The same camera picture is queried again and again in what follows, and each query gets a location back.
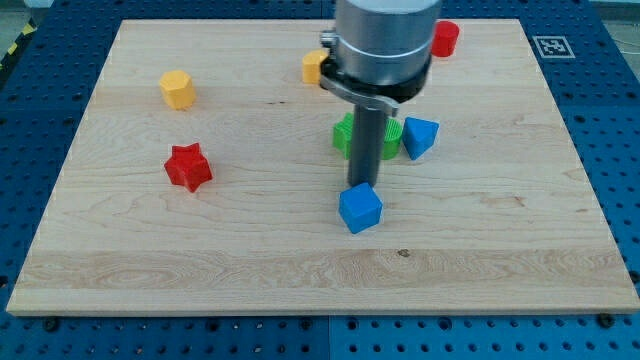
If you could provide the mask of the yellow block behind arm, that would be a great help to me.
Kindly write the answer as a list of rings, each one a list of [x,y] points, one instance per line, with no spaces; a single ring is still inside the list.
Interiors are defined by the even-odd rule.
[[[302,82],[305,84],[319,84],[321,79],[321,64],[328,58],[325,50],[313,50],[302,58]]]

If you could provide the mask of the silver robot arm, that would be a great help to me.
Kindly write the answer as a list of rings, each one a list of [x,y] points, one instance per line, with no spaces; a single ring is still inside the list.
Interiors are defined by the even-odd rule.
[[[395,85],[430,58],[441,0],[338,0],[333,47],[339,70],[362,83]]]

